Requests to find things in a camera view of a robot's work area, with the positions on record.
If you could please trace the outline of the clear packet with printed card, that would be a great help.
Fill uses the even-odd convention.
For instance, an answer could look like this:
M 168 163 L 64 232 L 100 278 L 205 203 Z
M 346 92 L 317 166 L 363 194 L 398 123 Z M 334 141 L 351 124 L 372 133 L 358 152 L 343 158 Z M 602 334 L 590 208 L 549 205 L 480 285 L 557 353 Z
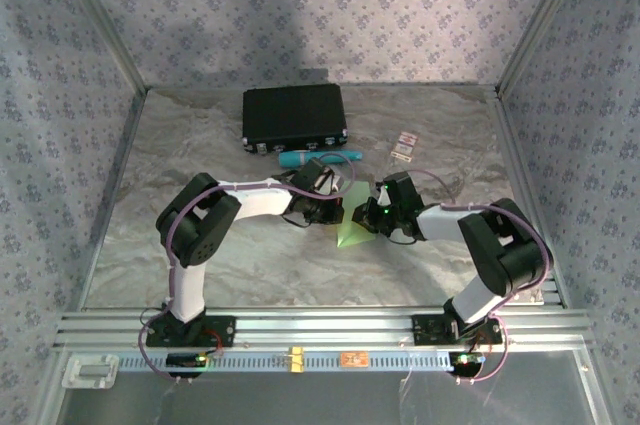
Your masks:
M 384 160 L 376 172 L 375 188 L 377 190 L 382 186 L 384 178 L 397 171 L 404 170 L 412 162 L 418 141 L 419 136 L 414 133 L 407 131 L 399 133 L 389 151 L 384 154 Z

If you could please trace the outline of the light green paper sheet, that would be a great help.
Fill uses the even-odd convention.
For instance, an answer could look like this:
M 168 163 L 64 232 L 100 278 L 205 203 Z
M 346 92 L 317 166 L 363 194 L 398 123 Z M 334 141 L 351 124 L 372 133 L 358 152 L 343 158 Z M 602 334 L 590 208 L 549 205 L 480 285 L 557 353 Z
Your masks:
M 337 226 L 338 248 L 366 243 L 376 238 L 373 233 L 370 233 L 352 220 L 355 209 L 364 204 L 369 197 L 370 186 L 366 181 L 356 181 L 351 189 L 344 195 L 342 201 L 342 207 L 344 209 L 343 220 L 341 224 Z

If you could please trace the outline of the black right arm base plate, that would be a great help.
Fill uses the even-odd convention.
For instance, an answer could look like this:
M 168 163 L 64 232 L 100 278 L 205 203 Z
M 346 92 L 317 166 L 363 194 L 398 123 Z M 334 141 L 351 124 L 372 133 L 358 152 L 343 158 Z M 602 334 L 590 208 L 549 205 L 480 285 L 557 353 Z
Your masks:
M 503 343 L 501 325 L 495 318 L 467 324 L 448 314 L 411 316 L 415 345 L 499 345 Z

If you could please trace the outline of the white plastic bracket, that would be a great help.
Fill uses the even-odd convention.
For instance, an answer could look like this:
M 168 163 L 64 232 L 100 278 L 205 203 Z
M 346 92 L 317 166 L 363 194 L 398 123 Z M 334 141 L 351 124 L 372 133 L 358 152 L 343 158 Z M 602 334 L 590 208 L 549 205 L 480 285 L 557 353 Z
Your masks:
M 113 354 L 74 353 L 67 360 L 61 385 L 64 389 L 110 389 L 115 383 L 119 363 L 119 357 Z

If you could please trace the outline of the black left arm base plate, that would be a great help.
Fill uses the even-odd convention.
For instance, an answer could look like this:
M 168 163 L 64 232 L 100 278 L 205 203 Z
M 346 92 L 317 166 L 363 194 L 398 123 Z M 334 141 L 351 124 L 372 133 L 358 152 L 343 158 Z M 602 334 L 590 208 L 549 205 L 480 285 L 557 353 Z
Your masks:
M 233 346 L 235 328 L 234 316 L 200 314 L 183 323 L 169 313 L 151 323 L 145 345 L 151 348 L 229 348 Z

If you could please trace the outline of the aluminium mounting rail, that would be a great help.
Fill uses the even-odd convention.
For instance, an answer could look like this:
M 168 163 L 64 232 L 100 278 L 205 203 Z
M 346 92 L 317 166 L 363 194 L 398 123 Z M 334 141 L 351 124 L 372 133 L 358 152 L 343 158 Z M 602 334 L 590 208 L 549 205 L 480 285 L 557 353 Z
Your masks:
M 304 347 L 388 348 L 413 338 L 411 317 L 435 314 L 425 307 L 299 307 L 213 309 L 236 318 L 234 345 L 244 349 Z M 508 306 L 501 310 L 509 343 L 518 351 L 565 350 L 594 342 L 583 310 L 555 306 Z M 141 329 L 134 309 L 69 312 L 59 321 L 59 349 L 132 350 Z

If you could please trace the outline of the aluminium frame post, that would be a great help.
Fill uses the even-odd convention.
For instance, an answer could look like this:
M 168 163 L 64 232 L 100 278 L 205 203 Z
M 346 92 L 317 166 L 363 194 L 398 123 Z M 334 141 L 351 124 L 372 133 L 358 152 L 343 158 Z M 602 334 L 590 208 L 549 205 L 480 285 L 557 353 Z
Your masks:
M 496 85 L 496 94 L 500 100 L 506 100 L 513 92 L 563 1 L 540 0 L 536 6 L 524 34 Z

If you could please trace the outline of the teal cylindrical pen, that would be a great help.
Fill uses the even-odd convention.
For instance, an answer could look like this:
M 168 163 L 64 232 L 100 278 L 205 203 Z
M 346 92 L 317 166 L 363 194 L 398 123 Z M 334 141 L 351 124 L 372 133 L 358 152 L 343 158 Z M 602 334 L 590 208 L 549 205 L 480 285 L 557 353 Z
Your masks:
M 357 151 L 287 151 L 278 156 L 279 165 L 282 168 L 294 169 L 304 166 L 311 159 L 319 159 L 327 164 L 341 164 L 353 161 L 360 161 L 363 158 L 362 152 Z

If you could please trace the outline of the grey metal front panel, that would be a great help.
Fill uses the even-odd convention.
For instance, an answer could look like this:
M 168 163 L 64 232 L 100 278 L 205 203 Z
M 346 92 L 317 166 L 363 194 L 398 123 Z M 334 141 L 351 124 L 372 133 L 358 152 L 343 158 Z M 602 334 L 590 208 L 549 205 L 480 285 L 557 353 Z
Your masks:
M 66 393 L 55 425 L 609 425 L 576 385 L 505 375 L 458 384 L 438 373 L 221 374 L 171 385 L 125 374 Z

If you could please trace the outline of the black hard case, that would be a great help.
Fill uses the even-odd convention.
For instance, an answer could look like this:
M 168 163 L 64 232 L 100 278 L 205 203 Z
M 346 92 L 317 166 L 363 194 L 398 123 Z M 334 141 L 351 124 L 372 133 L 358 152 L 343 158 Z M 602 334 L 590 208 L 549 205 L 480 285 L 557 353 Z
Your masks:
M 337 147 L 348 137 L 337 84 L 251 89 L 242 94 L 242 144 L 249 153 Z

